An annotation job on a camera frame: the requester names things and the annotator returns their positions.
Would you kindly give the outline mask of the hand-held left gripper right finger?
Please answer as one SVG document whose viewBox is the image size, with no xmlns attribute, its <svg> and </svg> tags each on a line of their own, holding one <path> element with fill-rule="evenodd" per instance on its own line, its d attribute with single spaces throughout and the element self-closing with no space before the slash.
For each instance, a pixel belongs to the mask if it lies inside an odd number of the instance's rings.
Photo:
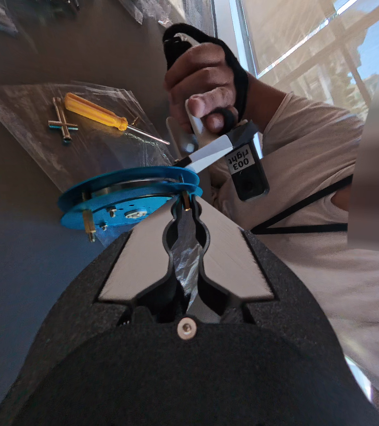
<svg viewBox="0 0 379 426">
<path fill-rule="evenodd" d="M 215 314 L 252 302 L 274 300 L 243 230 L 198 196 L 192 197 L 196 239 L 202 247 L 197 290 Z"/>
</svg>

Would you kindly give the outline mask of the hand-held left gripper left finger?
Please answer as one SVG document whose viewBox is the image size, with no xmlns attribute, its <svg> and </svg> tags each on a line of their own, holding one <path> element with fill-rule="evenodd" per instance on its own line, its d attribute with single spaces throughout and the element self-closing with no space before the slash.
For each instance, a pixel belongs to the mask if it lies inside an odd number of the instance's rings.
<svg viewBox="0 0 379 426">
<path fill-rule="evenodd" d="M 98 301 L 125 306 L 118 323 L 141 312 L 149 321 L 169 323 L 184 317 L 189 295 L 176 276 L 173 247 L 178 241 L 182 196 L 137 224 L 130 232 L 98 295 Z"/>
</svg>

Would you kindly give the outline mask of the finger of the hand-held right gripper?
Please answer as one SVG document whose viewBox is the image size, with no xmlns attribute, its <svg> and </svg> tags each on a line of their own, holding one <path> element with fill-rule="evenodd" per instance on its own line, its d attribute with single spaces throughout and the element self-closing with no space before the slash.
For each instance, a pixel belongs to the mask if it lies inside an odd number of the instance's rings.
<svg viewBox="0 0 379 426">
<path fill-rule="evenodd" d="M 190 170 L 200 173 L 232 151 L 232 146 L 204 146 L 190 155 Z"/>
<path fill-rule="evenodd" d="M 189 156 L 175 163 L 177 168 L 207 168 L 233 151 L 233 144 L 227 135 L 222 135 L 199 148 Z"/>
</svg>

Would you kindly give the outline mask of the blue round metal turntable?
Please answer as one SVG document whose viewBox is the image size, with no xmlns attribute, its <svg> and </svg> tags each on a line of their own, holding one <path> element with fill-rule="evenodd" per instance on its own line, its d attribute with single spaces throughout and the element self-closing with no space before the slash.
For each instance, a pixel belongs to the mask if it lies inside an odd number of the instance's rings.
<svg viewBox="0 0 379 426">
<path fill-rule="evenodd" d="M 131 168 L 102 174 L 64 192 L 58 200 L 61 225 L 85 231 L 83 210 L 91 210 L 96 232 L 135 225 L 183 191 L 201 196 L 200 178 L 170 166 Z"/>
</svg>

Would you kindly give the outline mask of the person's right forearm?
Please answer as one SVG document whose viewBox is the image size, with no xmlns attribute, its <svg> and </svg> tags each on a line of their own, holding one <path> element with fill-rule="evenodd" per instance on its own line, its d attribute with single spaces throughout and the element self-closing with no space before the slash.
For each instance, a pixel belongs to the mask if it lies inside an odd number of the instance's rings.
<svg viewBox="0 0 379 426">
<path fill-rule="evenodd" d="M 263 134 L 287 93 L 259 81 L 248 72 L 247 76 L 249 83 L 243 119 L 252 121 Z"/>
</svg>

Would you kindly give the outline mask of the person's right hand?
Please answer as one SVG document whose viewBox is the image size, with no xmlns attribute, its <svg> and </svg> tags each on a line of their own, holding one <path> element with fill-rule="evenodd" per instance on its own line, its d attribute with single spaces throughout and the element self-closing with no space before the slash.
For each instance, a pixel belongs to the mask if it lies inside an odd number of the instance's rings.
<svg viewBox="0 0 379 426">
<path fill-rule="evenodd" d="M 227 109 L 234 119 L 238 118 L 234 108 L 237 94 L 234 74 L 218 45 L 203 43 L 186 51 L 166 72 L 164 87 L 170 117 L 187 133 L 192 133 L 192 126 L 186 106 L 214 134 L 222 132 L 224 127 L 224 116 L 215 113 L 216 109 Z"/>
</svg>

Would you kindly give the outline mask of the large window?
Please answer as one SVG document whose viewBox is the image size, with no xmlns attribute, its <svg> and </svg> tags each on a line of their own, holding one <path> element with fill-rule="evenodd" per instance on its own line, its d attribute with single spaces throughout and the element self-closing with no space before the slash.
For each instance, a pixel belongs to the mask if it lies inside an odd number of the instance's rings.
<svg viewBox="0 0 379 426">
<path fill-rule="evenodd" d="M 219 38 L 255 75 L 241 1 L 214 1 Z M 379 81 L 379 0 L 359 0 L 258 80 L 368 115 Z"/>
</svg>

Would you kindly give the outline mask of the beige roller blind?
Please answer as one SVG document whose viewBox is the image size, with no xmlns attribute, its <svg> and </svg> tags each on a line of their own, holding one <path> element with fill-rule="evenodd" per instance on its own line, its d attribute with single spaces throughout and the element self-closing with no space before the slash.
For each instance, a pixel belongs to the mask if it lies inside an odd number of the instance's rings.
<svg viewBox="0 0 379 426">
<path fill-rule="evenodd" d="M 356 0 L 241 1 L 256 77 L 263 77 L 355 3 Z"/>
</svg>

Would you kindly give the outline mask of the metal cross wrench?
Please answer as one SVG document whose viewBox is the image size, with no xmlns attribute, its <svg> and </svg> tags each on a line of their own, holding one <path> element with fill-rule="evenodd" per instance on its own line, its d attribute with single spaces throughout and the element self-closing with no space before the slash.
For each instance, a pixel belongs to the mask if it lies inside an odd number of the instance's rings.
<svg viewBox="0 0 379 426">
<path fill-rule="evenodd" d="M 78 131 L 78 125 L 71 124 L 68 122 L 65 115 L 65 107 L 61 98 L 53 97 L 52 98 L 53 106 L 57 114 L 57 120 L 49 120 L 48 126 L 50 129 L 57 129 L 61 131 L 63 143 L 69 145 L 72 141 L 72 136 L 70 132 Z"/>
</svg>

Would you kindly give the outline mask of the large clear plastic bag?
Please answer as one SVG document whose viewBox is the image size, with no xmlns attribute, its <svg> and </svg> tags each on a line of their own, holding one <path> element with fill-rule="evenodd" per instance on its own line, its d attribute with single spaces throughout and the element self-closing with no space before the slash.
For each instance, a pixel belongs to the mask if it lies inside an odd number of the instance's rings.
<svg viewBox="0 0 379 426">
<path fill-rule="evenodd" d="M 72 141 L 65 145 L 61 131 L 50 129 L 48 121 L 57 120 L 52 98 L 59 97 L 64 103 L 66 93 L 108 106 L 125 118 L 138 115 L 143 126 L 148 130 L 154 129 L 133 94 L 123 89 L 76 84 L 0 86 L 1 123 L 52 180 L 61 195 L 75 185 L 102 174 L 131 168 L 173 167 L 169 148 L 163 143 L 137 133 L 121 132 L 66 109 L 68 122 L 78 125 L 78 131 L 70 132 Z M 128 231 L 129 236 L 137 224 L 98 231 L 96 240 L 107 244 L 124 231 Z M 89 249 L 83 248 L 85 231 L 64 226 L 62 229 L 70 239 L 69 248 L 77 250 L 75 258 L 89 253 Z"/>
</svg>

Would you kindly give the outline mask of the yellow-handled screwdriver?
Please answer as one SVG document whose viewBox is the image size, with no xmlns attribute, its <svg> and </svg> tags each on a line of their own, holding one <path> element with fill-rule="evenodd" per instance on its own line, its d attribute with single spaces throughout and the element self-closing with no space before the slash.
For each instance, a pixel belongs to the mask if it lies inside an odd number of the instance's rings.
<svg viewBox="0 0 379 426">
<path fill-rule="evenodd" d="M 65 109 L 75 114 L 83 116 L 87 119 L 93 120 L 100 124 L 108 127 L 114 127 L 121 132 L 133 132 L 140 136 L 144 136 L 153 141 L 157 141 L 166 145 L 170 145 L 170 142 L 165 141 L 156 136 L 150 135 L 149 133 L 136 128 L 134 125 L 130 125 L 125 117 L 118 116 L 114 112 L 103 108 L 97 104 L 94 104 L 74 93 L 66 93 L 64 98 Z"/>
</svg>

